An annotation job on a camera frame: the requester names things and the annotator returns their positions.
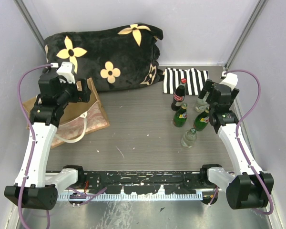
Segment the brown burlap canvas bag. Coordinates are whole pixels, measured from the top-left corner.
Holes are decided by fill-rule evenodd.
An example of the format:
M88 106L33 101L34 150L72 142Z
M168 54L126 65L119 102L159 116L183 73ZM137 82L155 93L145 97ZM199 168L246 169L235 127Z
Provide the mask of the brown burlap canvas bag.
M87 80L87 85L91 90L89 102L70 103L67 105L51 148L64 143L75 143L81 140L84 135L104 129L110 125L92 78Z

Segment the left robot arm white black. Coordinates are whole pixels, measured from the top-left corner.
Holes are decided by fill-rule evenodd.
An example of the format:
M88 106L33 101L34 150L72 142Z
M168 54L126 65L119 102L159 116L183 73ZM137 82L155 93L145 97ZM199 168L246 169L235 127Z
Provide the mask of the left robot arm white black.
M46 165L60 119L69 103L89 102L91 90L87 80L68 82L65 76L46 73L38 81L37 95L29 118L29 140L21 170L12 186L6 186L4 195L20 208L51 210L58 195L70 186L84 187L86 177L82 166L67 165L61 172L46 179Z

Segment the Coca-Cola glass bottle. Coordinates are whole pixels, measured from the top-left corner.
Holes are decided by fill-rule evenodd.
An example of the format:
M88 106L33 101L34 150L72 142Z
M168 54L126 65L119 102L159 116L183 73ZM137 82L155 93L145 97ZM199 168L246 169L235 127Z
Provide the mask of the Coca-Cola glass bottle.
M185 78L181 79L179 86L177 87L177 89L174 92L173 102L171 104L171 109L173 111L177 111L178 109L180 109L180 107L181 107L181 105L185 99L186 83L187 83L187 80Z

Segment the clear bottle green cap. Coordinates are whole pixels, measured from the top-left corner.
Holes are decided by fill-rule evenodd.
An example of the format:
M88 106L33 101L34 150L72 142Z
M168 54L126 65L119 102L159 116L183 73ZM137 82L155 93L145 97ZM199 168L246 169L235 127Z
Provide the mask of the clear bottle green cap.
M186 131L181 139L181 146L184 148L191 148L197 139L197 133L195 128L191 128Z

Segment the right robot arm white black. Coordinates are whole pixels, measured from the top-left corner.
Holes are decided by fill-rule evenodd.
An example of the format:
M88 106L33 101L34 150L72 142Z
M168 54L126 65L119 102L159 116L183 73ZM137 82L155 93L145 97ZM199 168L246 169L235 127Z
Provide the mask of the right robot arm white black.
M234 170L230 174L219 164L203 165L199 181L205 188L215 185L222 189L232 209L271 207L274 179L253 158L242 136L240 122L230 109L238 93L236 88L207 80L199 94L199 98L208 96L210 125L225 145Z

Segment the green glass bottle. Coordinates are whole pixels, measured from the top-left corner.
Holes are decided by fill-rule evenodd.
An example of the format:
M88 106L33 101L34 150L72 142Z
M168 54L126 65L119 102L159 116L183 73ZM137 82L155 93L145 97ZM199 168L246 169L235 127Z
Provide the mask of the green glass bottle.
M175 113L173 124L182 127L187 120L187 103L182 103L180 109Z
M195 118L193 127L194 129L196 129L196 131L202 131L206 128L208 123L209 123L209 107L206 107L206 109Z

